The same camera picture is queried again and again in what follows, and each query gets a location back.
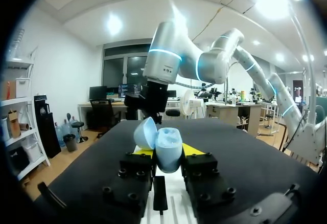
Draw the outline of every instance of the box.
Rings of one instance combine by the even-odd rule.
[[[2,100],[16,98],[16,81],[4,81],[2,85]]]
[[[16,98],[29,96],[29,78],[16,78]]]
[[[18,122],[18,116],[17,116],[17,111],[12,111],[8,113],[8,118],[9,118],[9,124],[10,124],[10,130],[11,130],[11,135],[13,138],[17,138],[20,136],[20,127],[19,127],[19,122]]]
[[[26,152],[31,163],[35,162],[42,156],[39,146],[37,144],[37,140],[35,140],[32,136],[25,138],[21,142],[21,146]]]

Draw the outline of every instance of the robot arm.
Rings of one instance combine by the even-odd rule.
[[[221,84],[227,79],[234,57],[260,86],[265,99],[276,96],[289,138],[292,138],[288,149],[318,163],[319,153],[325,148],[324,122],[315,126],[302,120],[301,112],[279,76],[274,73],[267,79],[252,55],[239,46],[243,39],[239,30],[231,29],[214,41],[208,52],[203,52],[189,39],[186,27],[173,22],[161,23],[153,37],[143,72],[148,83],[139,97],[127,96],[125,104],[142,109],[156,123],[161,123],[159,112],[165,111],[168,84],[175,83],[177,74]]]

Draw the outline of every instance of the yellow tape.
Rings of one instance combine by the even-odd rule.
[[[153,150],[143,150],[141,149],[140,151],[134,152],[133,154],[137,154],[137,155],[141,155],[141,154],[145,154],[145,155],[150,155],[152,158],[153,155]]]
[[[185,156],[191,156],[192,154],[196,154],[196,155],[205,154],[204,152],[199,151],[198,149],[195,149],[194,147],[189,146],[188,144],[185,143],[183,143],[183,149],[184,149]],[[140,151],[134,152],[133,154],[141,155],[142,153],[144,153],[145,155],[150,155],[152,158],[153,150],[141,149]]]
[[[191,156],[192,154],[196,154],[196,155],[202,155],[205,154],[202,151],[199,151],[198,149],[195,149],[192,146],[189,146],[188,144],[183,143],[183,149],[184,149],[184,154],[185,156]]]

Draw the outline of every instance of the wooden floor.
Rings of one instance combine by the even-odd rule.
[[[268,129],[260,126],[260,133],[269,133]],[[275,133],[273,136],[257,136],[257,139],[262,140],[263,142],[279,148],[282,141],[284,128],[281,126],[279,132]],[[68,152],[67,149],[63,149],[61,153],[56,155],[53,159],[50,159],[51,166],[46,166],[44,163],[38,168],[33,170],[29,174],[30,181],[25,184],[25,190],[32,200],[35,200],[39,195],[37,189],[37,184],[40,182],[45,182],[46,185],[50,184],[57,176],[59,176],[82,152],[84,152],[89,146],[96,143],[98,132],[94,131],[83,131],[84,136],[88,136],[88,141],[78,144],[78,150],[75,152]],[[310,165],[310,167],[317,171],[317,167]]]
[[[49,185],[58,175],[60,175],[82,152],[89,148],[97,141],[98,132],[83,131],[83,136],[87,136],[88,140],[77,144],[78,149],[74,152],[68,152],[66,148],[61,149],[61,152],[54,158],[50,159],[51,165],[48,167],[46,163],[42,163],[39,167],[29,173],[29,182],[24,184],[24,188],[32,200],[35,200],[40,192],[37,189],[37,184],[45,182]]]

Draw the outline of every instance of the ceiling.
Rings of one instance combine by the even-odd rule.
[[[186,19],[189,37],[195,37],[215,15],[221,4],[231,0],[39,0],[37,7],[60,21],[69,31],[91,45],[151,38],[161,21],[173,19],[172,5]],[[292,20],[266,19],[254,6],[257,0],[234,0],[223,8],[208,28],[195,40],[209,45],[230,28],[238,28],[245,35],[242,46],[252,55],[265,59],[285,71],[299,71],[304,50]],[[307,0],[292,3],[315,57],[314,68],[326,69],[327,48],[324,31]],[[110,14],[122,21],[119,34],[112,36],[107,23]],[[261,44],[255,46],[253,41]],[[277,61],[276,54],[285,61]]]

